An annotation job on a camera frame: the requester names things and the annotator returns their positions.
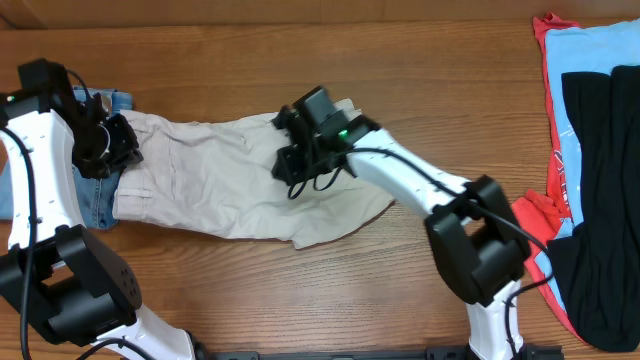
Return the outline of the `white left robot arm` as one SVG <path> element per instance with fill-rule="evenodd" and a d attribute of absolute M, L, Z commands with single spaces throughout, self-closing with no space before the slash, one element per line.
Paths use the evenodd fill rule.
<path fill-rule="evenodd" d="M 1 258 L 1 295 L 52 344 L 126 359 L 203 359 L 192 335 L 142 302 L 128 263 L 84 225 L 72 174 L 74 138 L 55 111 L 9 120 L 1 138 L 9 156 L 13 223 Z"/>

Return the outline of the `beige cotton shorts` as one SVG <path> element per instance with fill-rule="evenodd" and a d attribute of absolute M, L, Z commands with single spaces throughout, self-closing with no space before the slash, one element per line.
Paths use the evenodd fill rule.
<path fill-rule="evenodd" d="M 287 185 L 271 175 L 277 150 L 289 143 L 271 113 L 224 123 L 123 115 L 143 159 L 119 179 L 112 210 L 118 220 L 227 239 L 278 239 L 302 249 L 355 232 L 393 202 L 345 172 L 324 175 L 289 199 Z"/>

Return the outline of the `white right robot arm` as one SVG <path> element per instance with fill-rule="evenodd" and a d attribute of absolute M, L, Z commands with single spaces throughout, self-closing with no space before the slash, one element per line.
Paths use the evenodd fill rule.
<path fill-rule="evenodd" d="M 432 355 L 530 358 L 516 301 L 530 247 L 497 182 L 438 169 L 364 115 L 350 120 L 341 110 L 313 115 L 283 106 L 272 122 L 291 141 L 278 150 L 272 170 L 289 185 L 290 198 L 309 180 L 346 170 L 423 219 L 436 268 L 465 303 L 471 327 L 467 345 L 437 348 Z"/>

